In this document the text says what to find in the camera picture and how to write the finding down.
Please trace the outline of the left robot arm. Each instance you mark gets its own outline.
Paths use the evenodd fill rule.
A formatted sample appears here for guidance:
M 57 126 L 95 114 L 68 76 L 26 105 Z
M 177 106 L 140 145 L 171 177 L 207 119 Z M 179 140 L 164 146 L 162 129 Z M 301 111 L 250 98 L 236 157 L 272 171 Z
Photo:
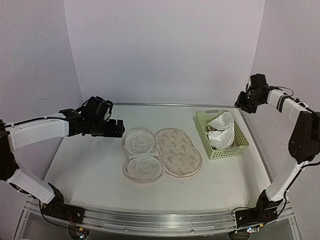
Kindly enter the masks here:
M 77 135 L 121 138 L 125 132 L 121 119 L 112 119 L 113 102 L 92 96 L 79 108 L 67 108 L 49 116 L 20 122 L 0 123 L 0 179 L 14 189 L 36 199 L 40 213 L 80 224 L 85 209 L 65 202 L 53 184 L 43 180 L 46 170 L 36 165 L 44 157 L 49 167 L 62 139 Z

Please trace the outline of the white satin bra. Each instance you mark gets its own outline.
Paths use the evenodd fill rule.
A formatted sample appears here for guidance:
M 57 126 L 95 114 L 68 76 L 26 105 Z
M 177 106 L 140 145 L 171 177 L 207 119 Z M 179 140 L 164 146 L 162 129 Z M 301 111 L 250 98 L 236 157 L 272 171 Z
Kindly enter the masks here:
M 217 131 L 207 132 L 207 125 L 217 129 Z M 223 112 L 217 118 L 211 120 L 203 127 L 209 144 L 217 150 L 229 148 L 235 141 L 235 121 L 228 111 Z

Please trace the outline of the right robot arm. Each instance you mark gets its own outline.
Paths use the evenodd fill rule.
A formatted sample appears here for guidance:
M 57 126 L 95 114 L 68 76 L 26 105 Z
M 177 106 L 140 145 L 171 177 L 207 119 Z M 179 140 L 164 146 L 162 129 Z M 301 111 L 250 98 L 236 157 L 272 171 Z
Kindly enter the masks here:
M 234 209 L 236 229 L 265 225 L 278 219 L 286 207 L 287 193 L 305 168 L 318 166 L 314 158 L 320 153 L 320 113 L 314 111 L 281 86 L 267 83 L 264 74 L 250 76 L 245 91 L 241 91 L 234 106 L 248 114 L 258 106 L 269 105 L 294 123 L 288 141 L 288 156 L 284 170 L 259 195 L 255 207 Z

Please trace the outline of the pink bra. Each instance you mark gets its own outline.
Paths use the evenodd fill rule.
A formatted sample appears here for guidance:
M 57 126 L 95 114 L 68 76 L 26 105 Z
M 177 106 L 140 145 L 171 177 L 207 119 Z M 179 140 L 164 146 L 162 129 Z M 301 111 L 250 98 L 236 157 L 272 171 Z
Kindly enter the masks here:
M 206 128 L 207 128 L 207 132 L 217 131 L 216 128 L 214 128 L 214 127 L 212 127 L 212 126 L 210 126 L 210 125 L 207 125 Z

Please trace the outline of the floral mesh laundry bag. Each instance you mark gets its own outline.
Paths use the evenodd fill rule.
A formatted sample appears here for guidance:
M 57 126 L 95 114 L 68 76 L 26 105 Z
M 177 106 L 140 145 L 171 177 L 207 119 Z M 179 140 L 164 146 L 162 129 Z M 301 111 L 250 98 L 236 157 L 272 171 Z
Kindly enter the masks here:
M 150 183 L 163 174 L 188 178 L 202 168 L 203 159 L 187 133 L 176 128 L 156 134 L 147 130 L 129 132 L 122 140 L 123 174 L 132 181 Z

